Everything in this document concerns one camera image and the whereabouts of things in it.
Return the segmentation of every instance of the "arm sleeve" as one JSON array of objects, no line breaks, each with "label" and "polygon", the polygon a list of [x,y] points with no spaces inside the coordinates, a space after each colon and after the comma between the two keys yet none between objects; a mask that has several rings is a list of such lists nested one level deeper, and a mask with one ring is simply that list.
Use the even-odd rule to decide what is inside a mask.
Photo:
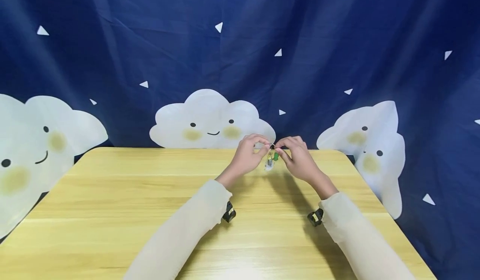
[{"label": "arm sleeve", "polygon": [[209,180],[163,223],[130,265],[124,280],[174,280],[198,241],[221,222],[231,193]]},{"label": "arm sleeve", "polygon": [[378,230],[343,193],[320,202],[323,224],[359,280],[415,280]]}]

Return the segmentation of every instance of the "right hand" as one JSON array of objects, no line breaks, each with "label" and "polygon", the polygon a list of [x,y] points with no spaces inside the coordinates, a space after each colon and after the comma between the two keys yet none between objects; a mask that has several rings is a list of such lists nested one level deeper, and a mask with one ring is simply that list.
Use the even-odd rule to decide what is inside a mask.
[{"label": "right hand", "polygon": [[[281,149],[284,146],[290,149],[291,157]],[[338,192],[329,177],[320,171],[307,149],[307,144],[300,136],[281,139],[275,144],[275,151],[283,159],[290,173],[309,183],[321,199],[326,199]]]}]

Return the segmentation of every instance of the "hand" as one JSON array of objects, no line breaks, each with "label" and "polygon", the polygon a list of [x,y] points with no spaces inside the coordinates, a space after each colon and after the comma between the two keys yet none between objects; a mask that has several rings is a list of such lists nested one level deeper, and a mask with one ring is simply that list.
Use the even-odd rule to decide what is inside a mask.
[{"label": "hand", "polygon": [[[255,153],[255,144],[258,142],[264,145]],[[240,141],[233,160],[220,176],[217,177],[217,181],[228,189],[238,177],[255,170],[269,150],[270,143],[264,136],[259,134],[246,135]]]},{"label": "hand", "polygon": [[[292,157],[281,149],[284,146],[290,149]],[[275,151],[284,160],[290,173],[309,183],[322,200],[338,192],[329,177],[320,171],[300,136],[281,139],[275,145]]]}]

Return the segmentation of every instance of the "table surface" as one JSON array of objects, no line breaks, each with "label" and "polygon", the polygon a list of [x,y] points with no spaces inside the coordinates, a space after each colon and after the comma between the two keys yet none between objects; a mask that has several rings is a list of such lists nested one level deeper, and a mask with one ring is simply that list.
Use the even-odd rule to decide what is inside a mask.
[{"label": "table surface", "polygon": [[[419,280],[435,279],[347,157],[310,151]],[[2,279],[121,279],[143,245],[234,150],[96,148],[85,154],[0,245]],[[177,279],[356,279],[324,227],[319,198],[283,161],[239,179],[237,217],[199,242]]]}]

